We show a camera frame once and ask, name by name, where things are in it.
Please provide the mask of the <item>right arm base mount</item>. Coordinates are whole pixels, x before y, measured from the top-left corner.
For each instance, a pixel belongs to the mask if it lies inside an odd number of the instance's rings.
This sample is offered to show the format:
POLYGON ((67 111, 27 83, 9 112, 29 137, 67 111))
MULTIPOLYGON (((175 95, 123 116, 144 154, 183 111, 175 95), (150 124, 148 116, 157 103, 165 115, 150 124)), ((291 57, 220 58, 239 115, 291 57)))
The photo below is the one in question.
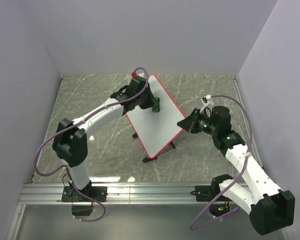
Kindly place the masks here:
MULTIPOLYGON (((215 193, 215 187, 212 187, 211 185, 196 185, 190 194, 195 196, 197 202, 210 202, 217 195, 217 193, 215 193)), ((231 209, 231 200, 223 195, 217 199, 217 202, 220 203, 213 203, 208 208, 209 213, 214 218, 223 216, 222 218, 226 219, 235 215, 240 210, 238 206, 234 209, 231 209)))

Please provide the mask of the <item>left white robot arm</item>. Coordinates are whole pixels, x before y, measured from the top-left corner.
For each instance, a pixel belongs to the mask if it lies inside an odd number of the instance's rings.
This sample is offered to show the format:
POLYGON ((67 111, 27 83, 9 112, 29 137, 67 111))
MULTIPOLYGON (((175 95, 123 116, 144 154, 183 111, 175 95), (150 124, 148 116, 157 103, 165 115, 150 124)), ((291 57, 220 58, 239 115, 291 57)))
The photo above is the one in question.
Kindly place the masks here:
POLYGON ((138 75, 91 112, 77 119, 64 118, 59 122, 57 131, 62 133, 54 138, 52 149, 66 165, 73 195, 79 201, 88 200, 92 190, 92 182, 84 166, 88 139, 106 124, 136 107, 154 112, 160 110, 160 98, 153 95, 147 79, 138 75))

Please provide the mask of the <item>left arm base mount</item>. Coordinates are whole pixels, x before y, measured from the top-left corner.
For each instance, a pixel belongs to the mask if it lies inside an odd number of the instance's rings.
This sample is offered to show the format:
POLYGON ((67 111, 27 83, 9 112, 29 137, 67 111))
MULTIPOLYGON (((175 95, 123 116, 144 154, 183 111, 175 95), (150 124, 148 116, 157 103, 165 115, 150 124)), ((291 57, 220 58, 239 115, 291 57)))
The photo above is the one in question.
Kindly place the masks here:
POLYGON ((71 213, 74 217, 89 217, 94 208, 104 207, 108 188, 106 186, 92 186, 83 192, 82 196, 71 185, 63 187, 62 203, 71 203, 71 213))

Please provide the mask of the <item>green whiteboard eraser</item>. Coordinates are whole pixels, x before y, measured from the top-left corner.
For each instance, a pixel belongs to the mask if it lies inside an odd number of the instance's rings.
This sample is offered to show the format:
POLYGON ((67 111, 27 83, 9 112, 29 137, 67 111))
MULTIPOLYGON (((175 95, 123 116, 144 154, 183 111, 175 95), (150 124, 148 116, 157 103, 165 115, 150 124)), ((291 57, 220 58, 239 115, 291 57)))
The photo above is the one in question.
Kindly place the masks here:
POLYGON ((153 102, 153 106, 152 106, 151 110, 154 113, 160 112, 161 108, 160 108, 160 98, 159 97, 154 98, 154 102, 153 102))

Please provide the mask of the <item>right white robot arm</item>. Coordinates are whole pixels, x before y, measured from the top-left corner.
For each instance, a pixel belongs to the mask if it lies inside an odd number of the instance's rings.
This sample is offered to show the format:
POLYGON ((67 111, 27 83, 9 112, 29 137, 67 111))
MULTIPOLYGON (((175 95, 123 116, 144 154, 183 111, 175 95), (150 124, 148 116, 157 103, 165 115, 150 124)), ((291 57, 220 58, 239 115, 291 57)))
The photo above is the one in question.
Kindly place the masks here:
POLYGON ((248 186, 245 189, 228 174, 214 177, 209 190, 213 202, 223 198, 234 202, 248 214, 253 228, 262 236, 294 223, 295 196, 290 190, 282 190, 257 163, 243 138, 232 130, 227 107, 215 106, 210 113, 195 108, 177 126, 191 134, 210 135, 214 146, 248 186))

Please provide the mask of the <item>pink framed whiteboard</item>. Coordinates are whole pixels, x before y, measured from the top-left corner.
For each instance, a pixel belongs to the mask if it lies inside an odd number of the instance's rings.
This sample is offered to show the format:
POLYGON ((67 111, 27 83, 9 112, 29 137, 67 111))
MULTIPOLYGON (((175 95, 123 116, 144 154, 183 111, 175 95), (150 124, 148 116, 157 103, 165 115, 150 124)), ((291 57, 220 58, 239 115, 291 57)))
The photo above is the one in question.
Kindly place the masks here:
POLYGON ((160 112, 153 112, 151 108, 143 110, 137 106, 126 116, 134 132, 143 141, 159 139, 164 144, 183 131, 177 122, 186 116, 156 75, 149 76, 149 85, 154 97, 160 98, 160 112))

